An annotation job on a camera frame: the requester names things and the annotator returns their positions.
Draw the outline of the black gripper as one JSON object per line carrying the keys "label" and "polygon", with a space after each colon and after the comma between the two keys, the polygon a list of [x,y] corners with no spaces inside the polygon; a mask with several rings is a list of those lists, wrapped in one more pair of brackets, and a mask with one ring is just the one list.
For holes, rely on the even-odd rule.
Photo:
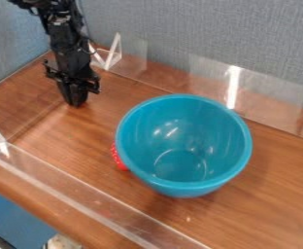
{"label": "black gripper", "polygon": [[100,76],[91,67],[89,41],[73,32],[52,32],[49,37],[56,60],[44,61],[45,75],[56,81],[67,103],[79,107],[91,92],[100,93]]}

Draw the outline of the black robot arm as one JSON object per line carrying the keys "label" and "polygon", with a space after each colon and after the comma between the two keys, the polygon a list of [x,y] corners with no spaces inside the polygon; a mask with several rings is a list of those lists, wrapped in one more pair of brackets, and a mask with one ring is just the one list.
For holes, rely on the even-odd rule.
{"label": "black robot arm", "polygon": [[91,67],[93,52],[83,33],[76,0],[8,0],[39,16],[56,60],[44,60],[45,75],[57,83],[67,103],[80,107],[91,92],[100,93],[100,76]]}

